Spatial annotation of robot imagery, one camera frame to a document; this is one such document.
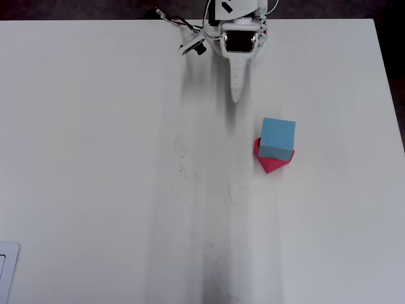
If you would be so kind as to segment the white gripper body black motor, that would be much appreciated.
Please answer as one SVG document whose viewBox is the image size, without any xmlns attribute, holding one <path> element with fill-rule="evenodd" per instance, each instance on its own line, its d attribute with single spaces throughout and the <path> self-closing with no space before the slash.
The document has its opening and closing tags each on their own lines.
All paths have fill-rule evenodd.
<svg viewBox="0 0 405 304">
<path fill-rule="evenodd" d="M 266 21 L 259 17 L 237 18 L 220 23 L 220 49 L 223 57 L 253 58 L 267 41 Z"/>
</svg>

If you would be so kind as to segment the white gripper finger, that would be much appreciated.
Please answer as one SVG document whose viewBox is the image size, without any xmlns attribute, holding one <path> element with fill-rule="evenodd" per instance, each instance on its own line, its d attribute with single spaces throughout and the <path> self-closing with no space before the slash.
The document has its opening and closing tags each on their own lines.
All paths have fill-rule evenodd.
<svg viewBox="0 0 405 304">
<path fill-rule="evenodd" d="M 245 56 L 229 57 L 230 64 L 230 91 L 232 101 L 238 103 L 244 88 L 249 58 Z"/>
</svg>

